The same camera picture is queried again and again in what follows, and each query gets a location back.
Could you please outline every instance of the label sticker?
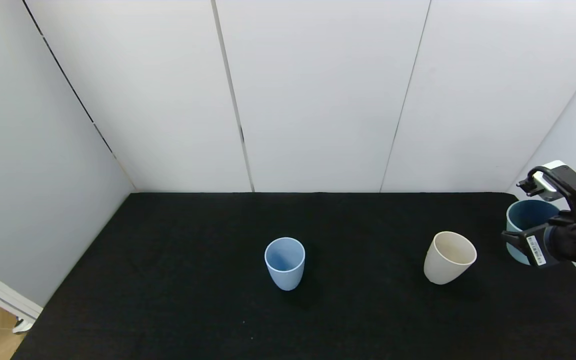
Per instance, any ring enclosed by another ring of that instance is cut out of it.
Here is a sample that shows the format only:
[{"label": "label sticker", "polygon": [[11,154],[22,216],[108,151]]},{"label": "label sticker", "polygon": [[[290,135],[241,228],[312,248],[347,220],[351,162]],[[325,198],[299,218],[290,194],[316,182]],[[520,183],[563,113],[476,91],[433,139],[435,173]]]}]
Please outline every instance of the label sticker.
[{"label": "label sticker", "polygon": [[530,246],[532,257],[534,258],[535,262],[537,262],[537,265],[542,266],[546,264],[546,258],[544,257],[544,253],[542,253],[542,248],[539,247],[537,237],[535,237],[535,235],[528,236],[526,237],[526,240],[528,240],[528,246]]}]

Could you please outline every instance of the white cup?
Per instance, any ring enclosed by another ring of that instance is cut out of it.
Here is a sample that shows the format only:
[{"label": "white cup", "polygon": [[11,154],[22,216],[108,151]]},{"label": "white cup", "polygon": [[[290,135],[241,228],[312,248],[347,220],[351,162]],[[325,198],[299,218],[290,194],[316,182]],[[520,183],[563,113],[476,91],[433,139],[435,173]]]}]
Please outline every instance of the white cup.
[{"label": "white cup", "polygon": [[431,283],[443,285],[462,275],[477,260],[477,250],[466,237],[441,231],[432,239],[423,263],[423,273]]}]

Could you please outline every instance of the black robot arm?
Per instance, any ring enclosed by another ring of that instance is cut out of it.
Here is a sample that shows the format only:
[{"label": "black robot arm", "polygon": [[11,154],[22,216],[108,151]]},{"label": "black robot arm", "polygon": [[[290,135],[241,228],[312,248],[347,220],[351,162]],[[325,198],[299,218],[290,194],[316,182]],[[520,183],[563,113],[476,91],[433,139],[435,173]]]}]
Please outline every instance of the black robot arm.
[{"label": "black robot arm", "polygon": [[560,161],[536,166],[517,184],[526,195],[546,201],[565,198],[570,210],[562,210],[546,223],[521,232],[503,231],[502,238],[521,251],[535,267],[576,262],[576,172]]}]

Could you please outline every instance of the cup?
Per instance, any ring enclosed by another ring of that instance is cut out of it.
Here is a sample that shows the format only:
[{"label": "cup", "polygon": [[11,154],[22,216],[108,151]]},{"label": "cup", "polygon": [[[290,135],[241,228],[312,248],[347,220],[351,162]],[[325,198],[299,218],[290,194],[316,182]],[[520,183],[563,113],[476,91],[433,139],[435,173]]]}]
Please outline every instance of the cup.
[{"label": "cup", "polygon": [[287,292],[295,289],[304,275],[306,249],[292,237],[279,237],[265,248],[263,253],[274,284]]},{"label": "cup", "polygon": [[462,275],[477,260],[477,250],[466,237],[441,231],[432,239],[423,263],[423,273],[431,283],[443,285]]},{"label": "cup", "polygon": [[[521,200],[508,206],[505,211],[505,230],[524,231],[546,223],[548,219],[557,215],[560,210],[550,202],[541,200]],[[505,248],[517,262],[530,265],[526,255],[509,243]]]}]

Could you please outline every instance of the black fabric surface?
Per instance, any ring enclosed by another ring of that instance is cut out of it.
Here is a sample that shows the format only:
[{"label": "black fabric surface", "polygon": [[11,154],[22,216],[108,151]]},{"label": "black fabric surface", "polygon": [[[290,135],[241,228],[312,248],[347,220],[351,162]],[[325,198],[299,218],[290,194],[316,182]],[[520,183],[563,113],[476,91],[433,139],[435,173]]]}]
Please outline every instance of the black fabric surface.
[{"label": "black fabric surface", "polygon": [[[55,292],[14,360],[576,359],[576,269],[501,243],[510,194],[131,194]],[[477,248],[446,285],[435,233]],[[270,241],[306,248],[279,290]]]}]

